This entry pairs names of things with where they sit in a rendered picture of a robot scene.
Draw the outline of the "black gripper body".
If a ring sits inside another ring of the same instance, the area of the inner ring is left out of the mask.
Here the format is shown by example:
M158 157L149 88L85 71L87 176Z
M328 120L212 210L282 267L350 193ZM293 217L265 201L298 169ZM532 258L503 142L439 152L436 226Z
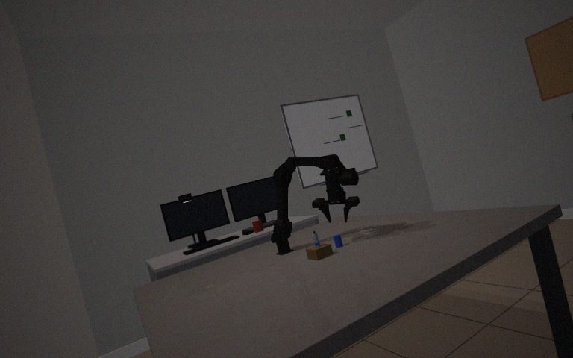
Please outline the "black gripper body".
M313 208L326 208L327 205L331 204L344 204L346 207L356 207L360 203L360 199L357 196L349 197L348 199L342 199L340 185L327 187L326 193L328 194L328 200L325 201L323 198L316 198L312 202Z

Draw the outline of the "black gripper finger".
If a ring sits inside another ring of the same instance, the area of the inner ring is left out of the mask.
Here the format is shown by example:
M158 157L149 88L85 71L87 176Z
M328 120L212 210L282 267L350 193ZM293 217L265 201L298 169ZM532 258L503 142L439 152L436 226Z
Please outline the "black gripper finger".
M344 217L345 217L345 222L347 222L348 219L348 212L352 207L344 207Z
M321 211L325 214L327 220L329 221L329 223L331 223L331 216L330 216L330 212L329 212L329 205L327 205L326 208L319 208L319 210L321 210Z

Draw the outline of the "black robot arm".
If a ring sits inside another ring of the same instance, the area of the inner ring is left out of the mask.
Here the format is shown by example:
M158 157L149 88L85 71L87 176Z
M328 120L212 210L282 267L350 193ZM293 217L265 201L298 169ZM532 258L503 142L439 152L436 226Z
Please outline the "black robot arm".
M289 157L273 173L275 185L278 188L278 217L271 237L272 243L278 247L277 255L292 252L288 239L292 232L292 222L288 219L288 187L296 166L316 166L323 169L320 175L325 176L326 186L357 185L359 175L355 168L347 169L336 154L323 157ZM330 170L330 171L328 171Z

